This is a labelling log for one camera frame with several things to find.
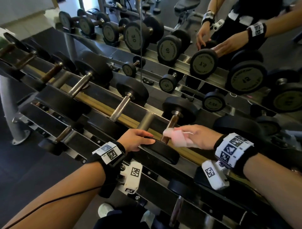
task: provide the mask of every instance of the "wire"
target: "wire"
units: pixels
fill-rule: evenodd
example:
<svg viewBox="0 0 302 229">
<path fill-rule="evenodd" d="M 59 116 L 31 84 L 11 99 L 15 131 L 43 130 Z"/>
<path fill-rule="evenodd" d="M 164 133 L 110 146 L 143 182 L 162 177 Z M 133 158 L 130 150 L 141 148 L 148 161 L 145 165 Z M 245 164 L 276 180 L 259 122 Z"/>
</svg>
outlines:
<svg viewBox="0 0 302 229">
<path fill-rule="evenodd" d="M 131 4 L 130 4 L 129 0 L 127 0 L 127 2 L 128 2 L 129 6 L 130 6 L 130 10 L 132 11 L 132 7 L 131 7 Z"/>
<path fill-rule="evenodd" d="M 100 185 L 100 186 L 97 186 L 97 187 L 94 187 L 94 188 L 90 188 L 90 189 L 87 189 L 87 190 L 84 190 L 84 191 L 80 191 L 80 192 L 75 192 L 75 193 L 68 194 L 68 195 L 59 197 L 59 198 L 57 198 L 57 199 L 53 199 L 53 200 L 50 200 L 50 201 L 48 201 L 48 202 L 45 202 L 45 203 L 39 205 L 38 207 L 36 207 L 34 210 L 32 210 L 32 211 L 30 211 L 29 213 L 27 213 L 25 216 L 21 217 L 20 219 L 18 219 L 18 220 L 15 221 L 14 223 L 12 223 L 11 225 L 7 226 L 7 227 L 4 228 L 4 229 L 9 229 L 9 228 L 11 228 L 12 226 L 16 225 L 17 223 L 19 223 L 20 221 L 22 221 L 23 219 L 25 219 L 26 217 L 28 217 L 29 215 L 31 215 L 32 213 L 34 213 L 36 210 L 40 209 L 41 207 L 43 207 L 43 206 L 45 206 L 45 205 L 47 205 L 47 204 L 50 204 L 50 203 L 52 203 L 52 202 L 55 202 L 55 201 L 58 201 L 58 200 L 61 200 L 61 199 L 64 199 L 64 198 L 67 198 L 67 197 L 70 197 L 70 196 L 79 195 L 79 194 L 82 194 L 82 193 L 85 193 L 85 192 L 89 192 L 89 191 L 92 191 L 92 190 L 95 190 L 95 189 L 99 189 L 99 188 L 101 188 L 102 186 L 112 185 L 112 184 L 115 184 L 115 183 Z"/>
</svg>

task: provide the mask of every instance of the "wrist-mounted device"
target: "wrist-mounted device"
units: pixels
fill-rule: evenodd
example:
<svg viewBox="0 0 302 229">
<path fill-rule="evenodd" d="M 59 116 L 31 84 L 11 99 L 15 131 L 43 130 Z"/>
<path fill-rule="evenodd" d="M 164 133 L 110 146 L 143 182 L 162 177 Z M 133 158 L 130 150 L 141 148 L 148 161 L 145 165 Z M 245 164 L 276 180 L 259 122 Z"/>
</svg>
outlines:
<svg viewBox="0 0 302 229">
<path fill-rule="evenodd" d="M 215 17 L 215 13 L 213 11 L 211 11 L 211 10 L 207 11 L 204 14 L 204 17 L 202 19 L 201 25 L 203 25 L 203 23 L 205 23 L 206 21 L 209 21 L 210 22 L 210 26 L 211 26 L 212 24 L 215 23 L 214 17 Z"/>
<path fill-rule="evenodd" d="M 249 35 L 249 42 L 258 42 L 264 39 L 266 33 L 266 24 L 263 22 L 257 22 L 247 29 Z"/>
<path fill-rule="evenodd" d="M 254 148 L 254 143 L 236 133 L 221 136 L 214 150 L 218 161 L 207 160 L 203 162 L 202 169 L 215 190 L 224 189 L 230 185 L 225 176 L 229 170 L 244 177 L 245 163 L 258 153 Z"/>
<path fill-rule="evenodd" d="M 129 165 L 123 164 L 125 158 L 125 148 L 119 142 L 108 142 L 92 152 L 92 156 L 86 163 L 99 162 L 106 175 L 106 180 L 101 188 L 99 195 L 109 198 L 118 184 L 120 175 L 122 185 L 119 189 L 124 193 L 136 193 L 142 173 L 142 164 L 136 161 Z"/>
</svg>

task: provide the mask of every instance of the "gym floor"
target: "gym floor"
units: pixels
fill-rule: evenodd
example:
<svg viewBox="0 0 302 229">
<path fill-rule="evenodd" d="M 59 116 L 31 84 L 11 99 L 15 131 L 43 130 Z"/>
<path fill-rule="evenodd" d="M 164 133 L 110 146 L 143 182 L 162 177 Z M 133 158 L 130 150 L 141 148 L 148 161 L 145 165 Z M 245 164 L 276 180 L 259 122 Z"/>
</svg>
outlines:
<svg viewBox="0 0 302 229">
<path fill-rule="evenodd" d="M 204 13 L 210 0 L 204 0 L 196 9 L 196 12 Z M 235 0 L 226 0 L 218 13 L 218 18 L 226 18 Z M 159 17 L 164 21 L 166 26 L 174 27 L 178 18 L 174 15 L 174 5 L 177 0 L 161 0 L 159 8 L 162 10 Z M 185 54 L 192 56 L 197 50 L 195 47 L 195 34 L 200 28 L 200 24 L 193 24 L 189 27 L 193 44 L 188 48 Z M 302 28 L 290 31 L 288 33 L 268 39 L 261 47 L 260 51 L 264 55 L 265 65 L 268 70 L 277 67 L 291 67 L 295 70 L 299 69 L 302 59 L 302 46 L 294 44 L 291 39 L 298 34 Z M 65 46 L 63 34 L 51 28 L 43 31 L 33 39 L 42 45 L 48 52 L 61 51 L 68 55 Z M 87 48 L 76 42 L 78 54 Z M 100 48 L 106 55 L 112 55 L 114 52 L 112 47 L 100 45 Z M 128 61 L 130 57 L 127 55 L 119 56 L 121 61 Z M 154 63 L 147 62 L 145 68 L 154 70 L 157 74 L 165 74 L 167 68 L 155 67 Z M 23 96 L 32 92 L 25 85 L 14 82 L 16 88 L 16 101 Z M 43 191 L 72 173 L 79 168 L 81 164 L 76 162 L 66 154 L 61 156 L 53 156 L 44 152 L 38 147 L 38 143 L 42 137 L 38 133 L 32 133 L 28 140 L 20 146 L 11 144 L 12 137 L 7 127 L 2 109 L 0 109 L 0 126 L 2 131 L 0 134 L 0 227 L 19 212 L 32 199 L 37 197 Z M 76 229 L 91 229 L 95 224 L 98 215 L 97 208 L 104 202 L 100 197 L 96 197 L 82 215 L 76 224 Z M 115 192 L 110 200 L 106 200 L 114 206 L 121 206 L 132 203 L 126 196 L 120 192 Z"/>
</svg>

